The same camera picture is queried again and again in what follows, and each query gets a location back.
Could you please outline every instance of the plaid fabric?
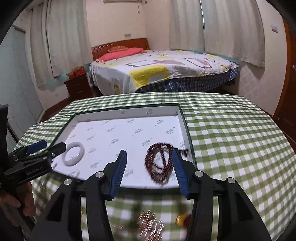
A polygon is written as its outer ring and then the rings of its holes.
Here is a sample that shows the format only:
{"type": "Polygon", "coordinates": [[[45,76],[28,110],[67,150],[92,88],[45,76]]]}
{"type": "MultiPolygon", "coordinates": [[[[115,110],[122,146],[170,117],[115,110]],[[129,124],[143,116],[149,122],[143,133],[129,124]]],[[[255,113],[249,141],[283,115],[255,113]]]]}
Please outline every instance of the plaid fabric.
{"type": "MultiPolygon", "coordinates": [[[[45,139],[50,144],[74,113],[111,107],[180,103],[192,138],[198,169],[213,178],[234,177],[265,223],[272,240],[296,212],[296,155],[282,131],[261,109],[241,96],[211,93],[140,93],[79,100],[43,123],[31,127],[18,143],[45,139]]],[[[47,174],[34,181],[38,214],[63,180],[47,174]]],[[[192,201],[181,195],[121,195],[106,202],[111,224],[135,228],[144,209],[165,223],[163,240],[184,240],[185,229],[175,225],[178,214],[190,212],[192,201]]],[[[85,200],[82,209],[86,213],[85,200]]],[[[217,240],[218,202],[214,201],[212,240],[217,240]]],[[[84,240],[88,240],[85,215],[84,240]]],[[[116,232],[116,240],[137,240],[136,233],[116,232]]]]}
{"type": "Polygon", "coordinates": [[[203,77],[187,77],[162,81],[144,86],[136,93],[146,92],[207,92],[225,83],[234,82],[238,68],[222,74],[209,74],[203,77]]]}

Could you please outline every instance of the red pillow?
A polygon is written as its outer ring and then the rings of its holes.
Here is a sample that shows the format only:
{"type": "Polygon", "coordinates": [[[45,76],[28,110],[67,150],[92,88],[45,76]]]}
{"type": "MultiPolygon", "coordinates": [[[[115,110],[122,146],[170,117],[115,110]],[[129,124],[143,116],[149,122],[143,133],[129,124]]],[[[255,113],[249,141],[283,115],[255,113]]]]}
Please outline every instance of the red pillow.
{"type": "Polygon", "coordinates": [[[116,46],[112,47],[111,49],[108,50],[108,53],[113,53],[113,52],[118,52],[118,51],[125,51],[128,50],[128,47],[126,46],[116,46]]]}
{"type": "Polygon", "coordinates": [[[125,51],[104,54],[101,58],[98,58],[96,61],[97,62],[106,62],[106,61],[113,60],[113,59],[119,59],[119,58],[123,58],[126,56],[132,56],[132,55],[135,55],[138,53],[147,53],[147,52],[144,49],[140,49],[140,48],[129,48],[128,50],[125,50],[125,51]]]}

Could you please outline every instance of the human hand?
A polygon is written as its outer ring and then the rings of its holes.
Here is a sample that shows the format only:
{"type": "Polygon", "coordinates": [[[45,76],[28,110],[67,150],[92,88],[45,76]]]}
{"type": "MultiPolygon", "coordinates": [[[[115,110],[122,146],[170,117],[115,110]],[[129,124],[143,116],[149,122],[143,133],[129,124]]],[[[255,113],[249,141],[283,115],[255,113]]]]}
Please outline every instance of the human hand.
{"type": "MultiPolygon", "coordinates": [[[[19,195],[19,200],[22,202],[24,206],[24,215],[27,217],[33,217],[34,215],[36,215],[36,206],[32,193],[32,184],[28,182],[18,187],[17,193],[19,195]]],[[[5,213],[6,217],[11,221],[11,223],[14,226],[18,227],[19,224],[13,218],[13,215],[9,212],[5,204],[9,204],[18,208],[21,206],[21,203],[15,197],[11,196],[9,193],[5,191],[0,192],[0,206],[3,209],[3,212],[5,213]]]]}

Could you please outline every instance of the silver bolt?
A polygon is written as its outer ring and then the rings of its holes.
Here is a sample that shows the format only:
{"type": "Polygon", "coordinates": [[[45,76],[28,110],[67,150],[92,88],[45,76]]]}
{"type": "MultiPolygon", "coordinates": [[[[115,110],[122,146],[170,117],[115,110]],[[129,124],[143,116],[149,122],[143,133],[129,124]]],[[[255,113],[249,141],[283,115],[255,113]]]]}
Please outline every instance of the silver bolt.
{"type": "Polygon", "coordinates": [[[103,177],[104,176],[104,173],[103,172],[97,172],[96,173],[96,177],[97,178],[101,178],[101,177],[103,177]]]}
{"type": "Polygon", "coordinates": [[[235,183],[235,179],[232,178],[232,177],[228,178],[227,181],[228,181],[229,183],[231,183],[231,184],[234,184],[234,183],[235,183]]]}
{"type": "Polygon", "coordinates": [[[203,176],[203,172],[201,172],[201,171],[196,171],[196,172],[195,172],[195,175],[196,175],[197,177],[202,177],[202,176],[203,176]]]}
{"type": "Polygon", "coordinates": [[[64,181],[64,184],[65,185],[70,185],[72,183],[72,180],[71,179],[66,179],[65,181],[64,181]]]}

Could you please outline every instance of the red beaded necklace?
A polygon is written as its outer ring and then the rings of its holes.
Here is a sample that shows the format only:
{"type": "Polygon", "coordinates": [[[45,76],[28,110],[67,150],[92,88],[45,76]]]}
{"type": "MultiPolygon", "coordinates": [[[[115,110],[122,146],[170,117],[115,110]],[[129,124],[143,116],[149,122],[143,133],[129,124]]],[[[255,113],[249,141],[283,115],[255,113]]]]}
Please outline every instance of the red beaded necklace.
{"type": "MultiPolygon", "coordinates": [[[[170,177],[173,170],[172,152],[174,149],[175,148],[171,144],[167,143],[157,143],[149,147],[145,157],[145,167],[154,182],[158,184],[164,184],[168,182],[168,178],[170,177]],[[169,153],[168,162],[165,161],[165,151],[169,153]],[[158,152],[160,152],[163,167],[160,167],[154,163],[155,155],[158,152]]],[[[188,150],[180,150],[180,152],[187,156],[188,150]]]]}

